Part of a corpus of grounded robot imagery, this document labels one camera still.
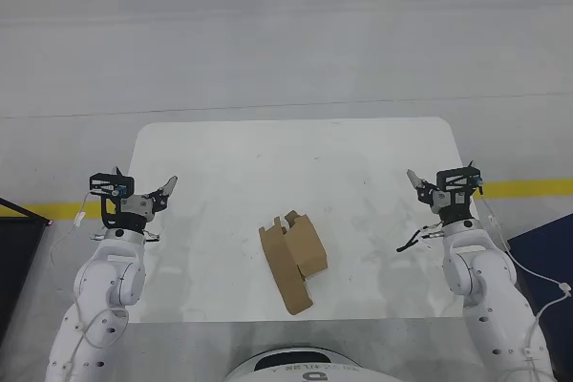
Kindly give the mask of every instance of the cardboard box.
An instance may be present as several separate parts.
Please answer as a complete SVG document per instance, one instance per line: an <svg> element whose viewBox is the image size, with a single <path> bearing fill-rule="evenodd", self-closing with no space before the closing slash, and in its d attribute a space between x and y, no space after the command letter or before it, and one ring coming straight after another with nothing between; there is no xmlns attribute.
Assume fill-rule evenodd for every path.
<svg viewBox="0 0 573 382"><path fill-rule="evenodd" d="M259 228L259 236L286 310L295 315L312 306L305 279L327 269L327 252L307 215L290 211L285 219L288 231L276 217L268 230Z"/></svg>

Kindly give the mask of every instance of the yellow line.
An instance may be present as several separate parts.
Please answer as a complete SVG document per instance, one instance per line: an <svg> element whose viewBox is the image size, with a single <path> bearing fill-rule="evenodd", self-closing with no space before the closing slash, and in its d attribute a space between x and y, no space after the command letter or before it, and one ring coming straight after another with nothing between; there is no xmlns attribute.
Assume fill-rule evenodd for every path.
<svg viewBox="0 0 573 382"><path fill-rule="evenodd" d="M570 180L510 180L484 183L486 199L561 197L573 195Z"/></svg>
<svg viewBox="0 0 573 382"><path fill-rule="evenodd" d="M573 179L571 180L510 180L489 181L484 183L486 199L507 198L537 198L548 196L573 195ZM80 202L64 202L52 204L24 205L25 208L54 221L73 220L80 208ZM88 201L84 209L85 219L99 219L100 205L98 201ZM0 216L20 216L6 207L0 206Z"/></svg>
<svg viewBox="0 0 573 382"><path fill-rule="evenodd" d="M24 208L29 209L40 216L44 216L47 219L53 221L71 221L74 219L78 210L80 209L80 202L64 202L64 203L52 203L52 204L31 204L24 205ZM99 219L100 206L97 201L87 201L85 203L85 219ZM7 207L0 205L0 217L13 217L21 216L17 212L14 212Z"/></svg>

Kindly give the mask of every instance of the concrete floor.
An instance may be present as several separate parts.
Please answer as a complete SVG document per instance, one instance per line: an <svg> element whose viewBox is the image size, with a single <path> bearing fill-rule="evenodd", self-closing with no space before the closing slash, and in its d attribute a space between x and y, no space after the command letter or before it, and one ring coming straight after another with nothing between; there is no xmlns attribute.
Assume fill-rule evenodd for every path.
<svg viewBox="0 0 573 382"><path fill-rule="evenodd" d="M129 167L150 122L417 116L447 120L487 180L573 178L573 0L0 0L0 196L14 202L81 200L91 174ZM493 206L514 236L573 197ZM46 248L67 227L39 251L0 381L42 380L69 304L46 285ZM94 247L71 240L62 285ZM462 322L438 319L132 326L118 380L220 380L289 341L405 381L484 378Z"/></svg>

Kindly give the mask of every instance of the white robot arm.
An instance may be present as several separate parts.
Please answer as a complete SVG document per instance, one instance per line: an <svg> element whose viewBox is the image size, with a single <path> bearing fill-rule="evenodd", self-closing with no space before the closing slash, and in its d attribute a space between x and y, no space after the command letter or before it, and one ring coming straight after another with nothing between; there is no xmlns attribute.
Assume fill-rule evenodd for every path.
<svg viewBox="0 0 573 382"><path fill-rule="evenodd" d="M487 371L499 381L554 380L543 333L515 287L514 263L469 211L476 189L483 193L479 170L472 163L440 171L437 186L411 170L408 178L418 199L442 221L441 231L423 238L444 238L446 282L454 294L464 296L463 317ZM561 289L568 295L568 285Z"/></svg>
<svg viewBox="0 0 573 382"><path fill-rule="evenodd" d="M151 194L133 195L134 180L118 169L113 175L91 177L91 192L102 198L108 230L97 238L101 242L94 256L76 274L74 304L53 342L47 382L109 380L117 341L129 320L125 307L139 300L144 286L144 226L166 208L176 182L173 177ZM108 200L116 213L107 212Z"/></svg>

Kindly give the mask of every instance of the white table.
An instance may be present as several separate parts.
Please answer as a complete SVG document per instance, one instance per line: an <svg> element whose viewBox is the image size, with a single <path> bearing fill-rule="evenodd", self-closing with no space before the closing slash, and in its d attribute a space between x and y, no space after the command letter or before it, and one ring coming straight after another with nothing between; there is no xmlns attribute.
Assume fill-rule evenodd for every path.
<svg viewBox="0 0 573 382"><path fill-rule="evenodd" d="M144 292L132 322L290 321L460 316L441 240L396 253L436 223L408 168L435 182L461 166L439 118L153 123L138 135L137 193L172 175L166 211L147 226ZM311 218L329 269L307 280L314 306L291 316L258 229L291 209Z"/></svg>

